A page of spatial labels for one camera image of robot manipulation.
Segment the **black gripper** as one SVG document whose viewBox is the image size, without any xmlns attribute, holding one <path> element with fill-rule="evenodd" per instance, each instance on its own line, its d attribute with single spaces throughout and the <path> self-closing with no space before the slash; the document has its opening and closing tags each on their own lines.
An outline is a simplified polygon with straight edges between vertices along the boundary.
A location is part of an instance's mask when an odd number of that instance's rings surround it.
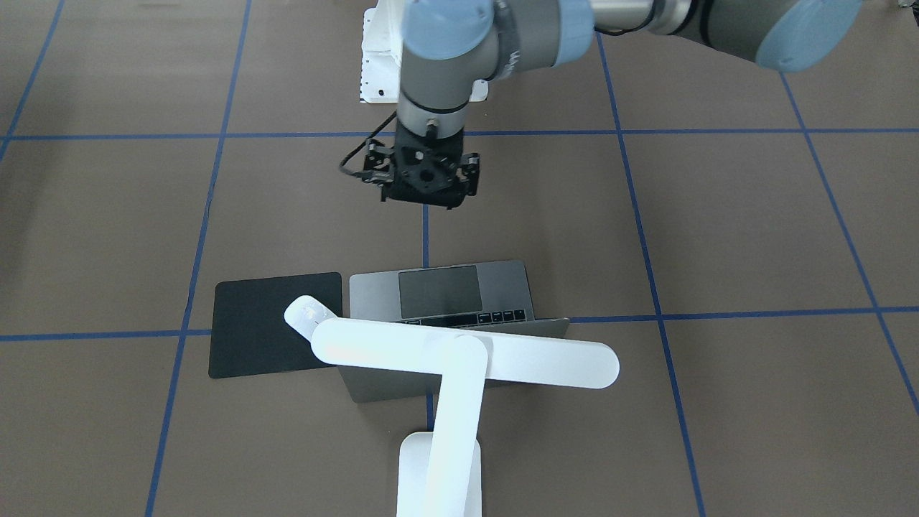
<svg viewBox="0 0 919 517">
<path fill-rule="evenodd" d="M 414 134 L 403 124 L 397 124 L 395 130 L 395 148 L 413 156 L 416 152 L 437 154 L 437 156 L 462 156 L 464 129 L 445 138 L 428 138 Z"/>
</svg>

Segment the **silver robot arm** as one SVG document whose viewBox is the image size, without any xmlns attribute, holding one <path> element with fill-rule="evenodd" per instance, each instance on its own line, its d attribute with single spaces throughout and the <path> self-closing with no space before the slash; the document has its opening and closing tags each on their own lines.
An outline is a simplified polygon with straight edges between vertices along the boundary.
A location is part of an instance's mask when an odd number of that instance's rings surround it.
<svg viewBox="0 0 919 517">
<path fill-rule="evenodd" d="M 829 55 L 861 7 L 860 1 L 408 1 L 395 144 L 459 156 L 475 81 L 577 61 L 600 32 L 675 36 L 795 73 Z"/>
</svg>

